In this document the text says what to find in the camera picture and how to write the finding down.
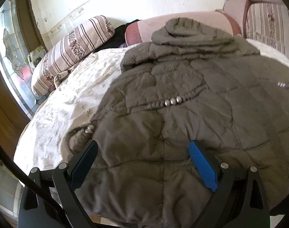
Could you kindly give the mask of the pink bolster with red ends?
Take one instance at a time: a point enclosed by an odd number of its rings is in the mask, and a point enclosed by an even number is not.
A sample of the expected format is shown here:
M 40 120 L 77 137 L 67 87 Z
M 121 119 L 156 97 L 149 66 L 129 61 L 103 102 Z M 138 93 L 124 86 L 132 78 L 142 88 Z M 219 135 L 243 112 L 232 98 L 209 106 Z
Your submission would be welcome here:
M 167 22 L 176 29 L 197 29 L 198 24 L 218 28 L 231 35 L 242 34 L 238 23 L 227 13 L 220 11 L 184 12 L 162 15 L 150 19 L 133 22 L 125 32 L 128 46 L 151 42 L 152 34 L 166 26 Z

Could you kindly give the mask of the stained glass door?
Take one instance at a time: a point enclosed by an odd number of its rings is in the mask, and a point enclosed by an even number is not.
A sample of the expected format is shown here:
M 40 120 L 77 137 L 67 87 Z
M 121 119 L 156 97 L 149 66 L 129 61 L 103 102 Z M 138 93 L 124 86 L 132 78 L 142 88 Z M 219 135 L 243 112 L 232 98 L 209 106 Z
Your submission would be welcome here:
M 14 99 L 32 119 L 40 98 L 31 90 L 28 55 L 18 23 L 16 0 L 5 0 L 0 7 L 0 71 Z

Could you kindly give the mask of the pink red-edged square cushion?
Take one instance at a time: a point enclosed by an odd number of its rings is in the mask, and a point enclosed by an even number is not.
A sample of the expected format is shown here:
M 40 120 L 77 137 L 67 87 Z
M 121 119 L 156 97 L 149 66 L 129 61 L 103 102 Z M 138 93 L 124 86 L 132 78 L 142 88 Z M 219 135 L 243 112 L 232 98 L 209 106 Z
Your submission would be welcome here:
M 247 13 L 249 7 L 256 3 L 257 0 L 227 0 L 224 4 L 223 10 L 226 14 L 228 14 L 235 22 L 238 24 L 240 28 L 241 35 L 244 38 L 249 38 L 246 35 L 247 32 Z

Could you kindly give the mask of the white leaf-print bed sheet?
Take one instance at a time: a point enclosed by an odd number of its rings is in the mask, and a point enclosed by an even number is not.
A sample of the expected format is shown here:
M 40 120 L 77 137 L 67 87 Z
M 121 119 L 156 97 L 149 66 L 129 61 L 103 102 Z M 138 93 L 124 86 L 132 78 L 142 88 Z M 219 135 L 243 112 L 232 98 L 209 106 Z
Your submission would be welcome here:
M 196 139 L 219 160 L 289 178 L 289 60 L 240 36 L 91 54 L 37 111 L 14 161 L 51 169 L 88 139 L 94 171 L 193 171 Z

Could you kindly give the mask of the large striped floral cushion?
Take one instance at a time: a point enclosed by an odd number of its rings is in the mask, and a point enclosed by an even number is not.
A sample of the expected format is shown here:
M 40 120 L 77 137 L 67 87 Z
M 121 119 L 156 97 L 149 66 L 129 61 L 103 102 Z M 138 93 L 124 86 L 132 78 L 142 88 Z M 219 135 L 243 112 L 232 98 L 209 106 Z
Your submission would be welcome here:
M 277 49 L 289 59 L 289 10 L 276 3 L 253 3 L 246 16 L 245 36 Z

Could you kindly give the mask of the olive quilted hooded jacket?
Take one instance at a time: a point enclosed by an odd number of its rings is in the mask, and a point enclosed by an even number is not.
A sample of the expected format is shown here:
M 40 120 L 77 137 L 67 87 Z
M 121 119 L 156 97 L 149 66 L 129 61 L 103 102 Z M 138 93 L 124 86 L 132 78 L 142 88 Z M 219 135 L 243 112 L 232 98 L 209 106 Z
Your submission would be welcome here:
M 190 227 L 208 202 L 188 147 L 256 166 L 270 208 L 289 195 L 289 67 L 243 37 L 188 18 L 129 49 L 97 111 L 72 131 L 99 146 L 76 195 L 124 227 Z

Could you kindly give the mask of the small striped floral pillow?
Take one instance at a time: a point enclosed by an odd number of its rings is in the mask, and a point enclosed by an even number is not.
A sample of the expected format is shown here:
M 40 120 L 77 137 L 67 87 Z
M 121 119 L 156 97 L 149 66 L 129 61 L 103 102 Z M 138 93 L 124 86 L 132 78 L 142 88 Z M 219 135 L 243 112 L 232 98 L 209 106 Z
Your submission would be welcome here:
M 31 88 L 41 97 L 51 91 L 54 78 L 86 58 L 115 34 L 115 29 L 105 16 L 92 17 L 79 24 L 40 60 L 35 67 Z

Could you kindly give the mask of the black garment behind pillows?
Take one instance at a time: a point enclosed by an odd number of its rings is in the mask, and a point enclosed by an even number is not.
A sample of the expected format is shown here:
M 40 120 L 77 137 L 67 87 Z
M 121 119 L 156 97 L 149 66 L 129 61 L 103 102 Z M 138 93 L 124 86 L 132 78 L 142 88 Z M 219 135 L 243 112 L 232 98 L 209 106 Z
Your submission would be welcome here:
M 115 33 L 113 34 L 113 36 L 106 43 L 99 46 L 94 52 L 99 52 L 109 48 L 126 48 L 127 47 L 127 43 L 125 40 L 126 29 L 130 24 L 133 24 L 134 22 L 138 21 L 139 20 L 134 20 L 130 23 L 126 23 L 115 28 Z

